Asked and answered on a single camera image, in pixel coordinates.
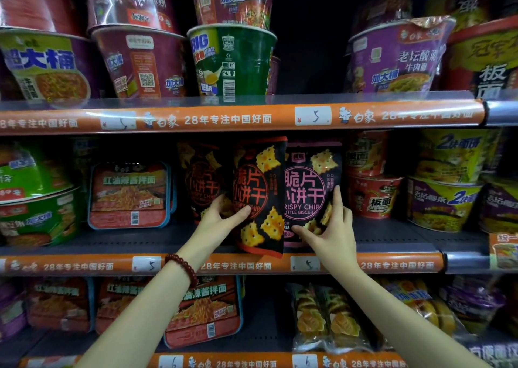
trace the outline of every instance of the snack bag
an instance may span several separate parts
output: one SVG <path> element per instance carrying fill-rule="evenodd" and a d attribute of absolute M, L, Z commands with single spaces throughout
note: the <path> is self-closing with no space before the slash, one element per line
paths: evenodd
<path fill-rule="evenodd" d="M 456 340 L 469 340 L 471 337 L 446 303 L 436 296 L 431 296 L 422 280 L 376 280 L 397 299 L 414 309 L 434 326 L 440 328 Z M 393 347 L 378 332 L 382 350 L 393 350 Z"/>
<path fill-rule="evenodd" d="M 189 289 L 164 334 L 167 347 L 177 349 L 236 334 L 243 325 L 242 279 L 204 275 Z"/>
<path fill-rule="evenodd" d="M 325 350 L 336 355 L 351 350 L 372 352 L 369 340 L 354 316 L 348 297 L 342 291 L 328 286 L 315 286 L 317 296 L 325 309 L 329 339 Z"/>
<path fill-rule="evenodd" d="M 93 229 L 160 228 L 171 209 L 171 172 L 163 162 L 103 162 L 92 169 L 88 225 Z"/>
<path fill-rule="evenodd" d="M 185 169 L 185 187 L 194 222 L 199 223 L 212 201 L 226 192 L 225 170 L 219 147 L 198 142 L 178 142 L 180 166 Z M 234 207 L 225 196 L 222 215 L 230 217 Z"/>
<path fill-rule="evenodd" d="M 100 335 L 142 292 L 152 277 L 106 277 L 100 285 L 95 331 Z"/>
<path fill-rule="evenodd" d="M 239 142 L 234 149 L 233 204 L 252 212 L 239 228 L 238 247 L 282 258 L 286 136 Z"/>
<path fill-rule="evenodd" d="M 301 247 L 306 243 L 293 233 L 293 225 L 319 235 L 329 223 L 333 188 L 342 175 L 341 143 L 290 142 L 285 159 L 284 246 Z"/>
<path fill-rule="evenodd" d="M 29 324 L 37 329 L 90 332 L 94 329 L 91 278 L 36 277 L 26 287 Z"/>
<path fill-rule="evenodd" d="M 299 284 L 287 284 L 286 291 L 291 295 L 293 314 L 297 322 L 293 351 L 304 353 L 323 349 L 328 332 L 313 285 L 304 287 Z"/>

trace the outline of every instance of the red beaded bracelet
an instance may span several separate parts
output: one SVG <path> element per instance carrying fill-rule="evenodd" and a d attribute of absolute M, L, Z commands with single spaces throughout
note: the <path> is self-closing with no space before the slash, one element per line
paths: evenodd
<path fill-rule="evenodd" d="M 196 276 L 196 273 L 194 272 L 193 268 L 185 260 L 180 258 L 177 254 L 168 254 L 165 257 L 165 262 L 167 263 L 169 260 L 173 260 L 177 262 L 181 267 L 183 267 L 183 269 L 191 279 L 190 288 L 195 288 L 196 286 L 198 286 L 198 277 Z"/>

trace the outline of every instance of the hand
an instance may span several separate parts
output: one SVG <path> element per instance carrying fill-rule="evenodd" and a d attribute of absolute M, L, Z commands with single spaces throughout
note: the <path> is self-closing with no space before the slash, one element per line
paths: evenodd
<path fill-rule="evenodd" d="M 317 236 L 301 226 L 294 226 L 292 229 L 313 248 L 320 262 L 331 274 L 343 270 L 344 264 L 347 268 L 359 269 L 353 214 L 343 205 L 339 186 L 333 191 L 333 210 L 327 229 L 322 235 Z"/>
<path fill-rule="evenodd" d="M 247 219 L 252 210 L 250 206 L 245 206 L 231 217 L 222 219 L 220 213 L 223 210 L 223 198 L 224 195 L 220 195 L 212 201 L 191 238 L 178 251 L 178 255 L 187 260 L 195 270 L 207 260 L 233 228 Z"/>

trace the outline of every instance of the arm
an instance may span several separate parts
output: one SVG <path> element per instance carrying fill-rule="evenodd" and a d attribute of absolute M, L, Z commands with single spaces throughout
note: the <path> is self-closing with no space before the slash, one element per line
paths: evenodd
<path fill-rule="evenodd" d="M 356 259 L 352 212 L 342 204 L 340 188 L 333 193 L 333 212 L 327 230 L 315 236 L 293 227 L 314 249 L 322 264 L 353 297 L 362 311 L 412 368 L 487 368 L 468 349 L 396 299 L 364 273 Z"/>
<path fill-rule="evenodd" d="M 250 207 L 247 206 L 222 220 L 222 199 L 223 196 L 220 196 L 212 202 L 194 234 L 177 253 L 195 271 L 230 230 L 250 214 Z M 88 349 L 76 367 L 146 367 L 190 284 L 191 280 L 183 267 L 176 262 L 168 262 Z"/>

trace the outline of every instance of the forearm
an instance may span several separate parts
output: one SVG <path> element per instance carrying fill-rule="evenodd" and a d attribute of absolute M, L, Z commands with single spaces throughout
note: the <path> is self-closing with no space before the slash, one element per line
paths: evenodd
<path fill-rule="evenodd" d="M 488 367 L 360 268 L 342 266 L 332 274 L 411 368 Z"/>
<path fill-rule="evenodd" d="M 196 271 L 210 252 L 210 247 L 188 242 L 178 255 Z M 167 263 L 84 354 L 77 368 L 146 367 L 190 283 L 183 267 Z"/>

